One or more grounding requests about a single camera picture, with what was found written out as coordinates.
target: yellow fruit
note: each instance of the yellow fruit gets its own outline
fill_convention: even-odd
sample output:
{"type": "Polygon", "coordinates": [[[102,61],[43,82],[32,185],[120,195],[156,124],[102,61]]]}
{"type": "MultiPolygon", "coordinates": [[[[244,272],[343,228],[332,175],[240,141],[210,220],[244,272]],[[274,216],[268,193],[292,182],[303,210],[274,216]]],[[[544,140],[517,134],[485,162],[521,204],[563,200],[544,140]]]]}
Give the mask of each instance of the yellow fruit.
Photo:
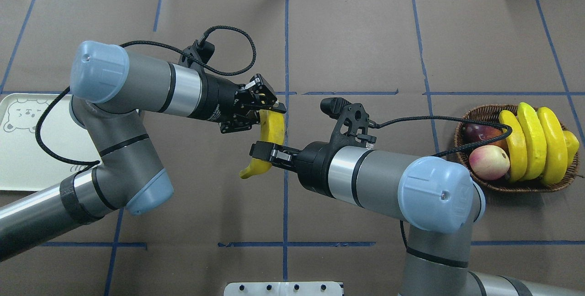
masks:
{"type": "MultiPolygon", "coordinates": [[[[260,140],[276,144],[284,144],[284,114],[269,110],[260,110],[260,140]]],[[[266,173],[272,164],[252,158],[248,167],[240,171],[240,178],[246,179],[253,175],[266,173]]]]}
{"type": "Polygon", "coordinates": [[[537,115],[547,140],[547,162],[542,172],[541,183],[551,185],[560,182],[567,171],[567,146],[564,143],[560,122],[554,112],[543,106],[538,109],[537,115]]]}
{"type": "Polygon", "coordinates": [[[545,169],[547,162],[547,140],[538,119],[537,112],[532,106],[521,102],[518,105],[518,121],[522,126],[524,138],[526,138],[526,153],[528,165],[526,173],[521,181],[532,180],[539,177],[545,169]]]}
{"type": "Polygon", "coordinates": [[[506,137],[508,143],[508,152],[510,153],[510,178],[508,182],[518,181],[526,173],[528,166],[528,153],[526,151],[526,138],[522,132],[522,127],[516,119],[514,113],[508,110],[500,111],[498,116],[500,123],[512,127],[512,134],[506,137]]]}
{"type": "Polygon", "coordinates": [[[571,167],[573,164],[573,159],[575,158],[575,154],[577,150],[579,150],[579,140],[577,137],[569,132],[568,130],[563,130],[564,136],[564,144],[567,146],[567,168],[571,167]]]}

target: metal bracket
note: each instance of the metal bracket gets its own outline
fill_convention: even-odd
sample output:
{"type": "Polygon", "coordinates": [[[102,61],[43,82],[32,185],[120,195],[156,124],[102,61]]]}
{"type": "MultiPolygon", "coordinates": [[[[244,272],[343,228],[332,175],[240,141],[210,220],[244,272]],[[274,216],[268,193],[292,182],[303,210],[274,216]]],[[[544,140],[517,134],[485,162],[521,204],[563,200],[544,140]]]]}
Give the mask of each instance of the metal bracket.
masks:
{"type": "Polygon", "coordinates": [[[343,296],[343,284],[333,281],[230,283],[223,296],[343,296]]]}

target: fruit basket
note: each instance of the fruit basket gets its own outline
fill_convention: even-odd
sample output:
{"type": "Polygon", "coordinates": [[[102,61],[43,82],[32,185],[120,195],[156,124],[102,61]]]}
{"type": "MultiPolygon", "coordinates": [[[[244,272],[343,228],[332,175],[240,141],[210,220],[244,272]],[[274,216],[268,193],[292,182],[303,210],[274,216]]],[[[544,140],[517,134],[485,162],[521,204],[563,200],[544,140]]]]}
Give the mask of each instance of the fruit basket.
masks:
{"type": "MultiPolygon", "coordinates": [[[[504,104],[489,104],[489,105],[482,105],[473,108],[472,110],[468,111],[463,115],[462,118],[464,119],[474,119],[478,121],[487,121],[487,122],[499,122],[498,115],[502,110],[509,110],[512,111],[515,115],[518,113],[518,105],[504,105],[504,104]]],[[[567,127],[560,122],[560,125],[563,130],[568,130],[567,127]]],[[[455,129],[455,136],[453,138],[455,146],[464,145],[463,136],[462,136],[462,128],[463,123],[458,123],[457,128],[455,129]]],[[[529,181],[522,181],[522,182],[514,182],[509,183],[505,180],[505,178],[500,178],[499,180],[495,181],[484,181],[481,178],[477,177],[475,173],[469,166],[468,160],[469,153],[462,153],[457,152],[457,161],[464,165],[471,173],[473,180],[484,188],[488,188],[491,190],[496,190],[499,192],[508,192],[508,193],[528,193],[528,192],[555,192],[558,190],[562,190],[569,186],[577,177],[579,173],[579,152],[575,154],[573,158],[573,162],[571,166],[567,168],[567,171],[562,179],[562,181],[552,184],[552,185],[543,185],[538,181],[529,180],[529,181]]]]}

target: cartoon bear drawing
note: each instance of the cartoon bear drawing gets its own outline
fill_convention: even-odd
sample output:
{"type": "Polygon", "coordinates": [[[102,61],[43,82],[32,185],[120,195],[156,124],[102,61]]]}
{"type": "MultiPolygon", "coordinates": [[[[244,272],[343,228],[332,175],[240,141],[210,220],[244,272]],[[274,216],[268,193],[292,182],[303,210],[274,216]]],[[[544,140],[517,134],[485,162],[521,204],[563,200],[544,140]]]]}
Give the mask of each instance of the cartoon bear drawing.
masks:
{"type": "Polygon", "coordinates": [[[4,123],[4,131],[10,133],[16,129],[24,129],[35,133],[37,121],[47,107],[46,100],[19,98],[8,107],[8,119],[4,123]]]}

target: yellow banana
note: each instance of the yellow banana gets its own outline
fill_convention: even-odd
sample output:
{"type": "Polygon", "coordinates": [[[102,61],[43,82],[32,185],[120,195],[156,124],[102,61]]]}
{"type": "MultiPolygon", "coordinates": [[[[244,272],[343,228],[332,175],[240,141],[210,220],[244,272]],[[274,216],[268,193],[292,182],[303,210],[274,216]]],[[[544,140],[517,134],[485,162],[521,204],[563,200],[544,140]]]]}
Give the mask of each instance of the yellow banana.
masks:
{"type": "Polygon", "coordinates": [[[532,106],[524,102],[518,105],[518,121],[522,126],[524,138],[526,138],[526,153],[528,155],[526,173],[520,180],[532,180],[539,177],[545,169],[547,140],[538,115],[532,106]]]}
{"type": "Polygon", "coordinates": [[[560,182],[567,171],[567,146],[564,143],[560,122],[554,112],[543,106],[538,109],[537,115],[547,140],[547,162],[542,172],[541,183],[550,185],[560,182]]]}
{"type": "MultiPolygon", "coordinates": [[[[284,114],[269,110],[260,110],[260,140],[284,144],[284,114]]],[[[252,158],[248,167],[240,171],[240,178],[266,173],[272,164],[252,158]]]]}
{"type": "Polygon", "coordinates": [[[571,167],[573,164],[573,158],[575,158],[575,154],[577,150],[579,150],[579,140],[577,137],[569,132],[568,130],[563,130],[564,136],[564,144],[567,146],[567,168],[571,167]]]}
{"type": "Polygon", "coordinates": [[[526,167],[528,166],[526,138],[524,138],[522,127],[514,113],[508,110],[502,110],[498,119],[500,123],[512,127],[512,134],[506,137],[506,142],[508,143],[508,152],[510,153],[510,178],[508,182],[513,183],[522,178],[526,173],[526,167]]]}

